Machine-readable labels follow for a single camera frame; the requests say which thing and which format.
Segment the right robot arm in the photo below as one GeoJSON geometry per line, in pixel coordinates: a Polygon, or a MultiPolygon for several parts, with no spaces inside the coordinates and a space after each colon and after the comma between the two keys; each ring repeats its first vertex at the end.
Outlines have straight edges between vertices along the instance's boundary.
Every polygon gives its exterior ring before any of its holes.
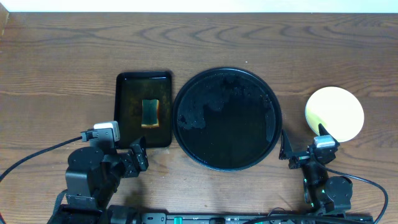
{"type": "Polygon", "coordinates": [[[288,160],[289,169],[300,169],[303,173],[304,199],[312,205],[318,215],[336,215],[351,208],[352,181],[344,176],[328,175],[325,165],[333,161],[340,146],[322,124],[320,135],[304,151],[293,151],[288,135],[282,131],[279,159],[288,160]]]}

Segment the green and yellow sponge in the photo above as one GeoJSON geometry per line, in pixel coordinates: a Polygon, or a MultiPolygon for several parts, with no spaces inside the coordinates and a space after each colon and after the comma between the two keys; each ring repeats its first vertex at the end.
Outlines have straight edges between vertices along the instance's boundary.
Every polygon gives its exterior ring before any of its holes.
{"type": "Polygon", "coordinates": [[[142,101],[142,128],[159,127],[159,100],[142,101]]]}

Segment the yellow plate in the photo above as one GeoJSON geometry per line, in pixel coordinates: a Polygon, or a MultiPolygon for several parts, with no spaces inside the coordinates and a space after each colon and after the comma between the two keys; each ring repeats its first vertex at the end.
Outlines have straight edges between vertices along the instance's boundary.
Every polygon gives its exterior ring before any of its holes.
{"type": "Polygon", "coordinates": [[[336,86],[327,86],[311,95],[305,105],[305,119],[310,129],[320,135],[318,125],[338,142],[355,138],[364,124],[364,110],[352,93],[336,86]]]}

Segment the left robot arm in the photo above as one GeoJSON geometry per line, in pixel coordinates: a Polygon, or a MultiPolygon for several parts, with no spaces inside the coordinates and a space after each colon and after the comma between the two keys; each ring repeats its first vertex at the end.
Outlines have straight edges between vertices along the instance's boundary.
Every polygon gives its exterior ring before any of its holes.
{"type": "Polygon", "coordinates": [[[123,178],[138,177],[149,166],[146,139],[133,141],[126,152],[118,153],[109,145],[77,149],[68,157],[65,173],[67,203],[56,199],[49,223],[142,223],[141,214],[132,207],[110,205],[123,178]]]}

